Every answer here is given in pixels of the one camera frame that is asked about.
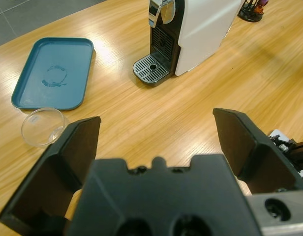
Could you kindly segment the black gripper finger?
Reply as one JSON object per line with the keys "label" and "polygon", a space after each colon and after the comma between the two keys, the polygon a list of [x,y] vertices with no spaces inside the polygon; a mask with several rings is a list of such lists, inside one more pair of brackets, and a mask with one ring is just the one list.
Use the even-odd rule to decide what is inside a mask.
{"label": "black gripper finger", "polygon": [[96,157],[100,117],[69,124],[49,145],[0,213],[0,222],[22,236],[62,236],[74,193]]}
{"label": "black gripper finger", "polygon": [[234,175],[250,192],[303,190],[303,179],[274,142],[245,114],[214,108],[221,149]]}

